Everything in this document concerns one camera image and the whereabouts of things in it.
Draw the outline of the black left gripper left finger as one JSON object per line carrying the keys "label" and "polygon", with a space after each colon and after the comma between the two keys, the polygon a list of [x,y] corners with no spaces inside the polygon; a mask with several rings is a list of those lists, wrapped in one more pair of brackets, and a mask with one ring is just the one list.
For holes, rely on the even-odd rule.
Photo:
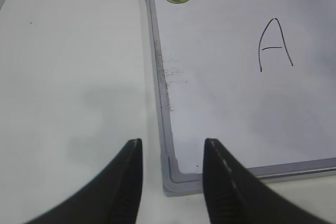
{"label": "black left gripper left finger", "polygon": [[142,187],[143,147],[137,138],[82,189],[30,223],[136,223]]}

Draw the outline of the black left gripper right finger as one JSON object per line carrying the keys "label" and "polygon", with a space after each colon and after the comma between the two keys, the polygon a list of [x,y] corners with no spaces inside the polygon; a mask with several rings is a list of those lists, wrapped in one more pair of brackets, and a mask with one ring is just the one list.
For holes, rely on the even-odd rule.
{"label": "black left gripper right finger", "polygon": [[211,223],[325,223],[271,190],[215,138],[203,154],[203,194]]}

